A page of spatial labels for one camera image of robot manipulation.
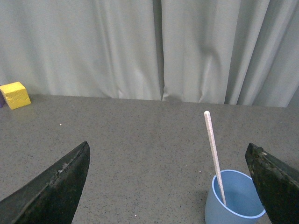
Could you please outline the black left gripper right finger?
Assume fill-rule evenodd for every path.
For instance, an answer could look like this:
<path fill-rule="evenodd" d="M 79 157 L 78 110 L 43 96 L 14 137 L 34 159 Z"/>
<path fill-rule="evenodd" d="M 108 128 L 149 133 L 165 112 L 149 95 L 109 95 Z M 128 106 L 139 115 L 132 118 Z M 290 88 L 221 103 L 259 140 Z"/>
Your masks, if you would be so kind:
<path fill-rule="evenodd" d="M 249 143 L 245 159 L 270 221 L 273 224 L 297 224 L 299 172 L 253 143 Z"/>

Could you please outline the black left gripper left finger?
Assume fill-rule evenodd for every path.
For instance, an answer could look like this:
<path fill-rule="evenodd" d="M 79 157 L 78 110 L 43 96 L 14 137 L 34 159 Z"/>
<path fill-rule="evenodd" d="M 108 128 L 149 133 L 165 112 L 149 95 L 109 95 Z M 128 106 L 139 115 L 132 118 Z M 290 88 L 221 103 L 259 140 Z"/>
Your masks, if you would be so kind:
<path fill-rule="evenodd" d="M 70 224 L 80 201 L 90 164 L 82 142 L 40 175 L 0 202 L 2 224 Z"/>

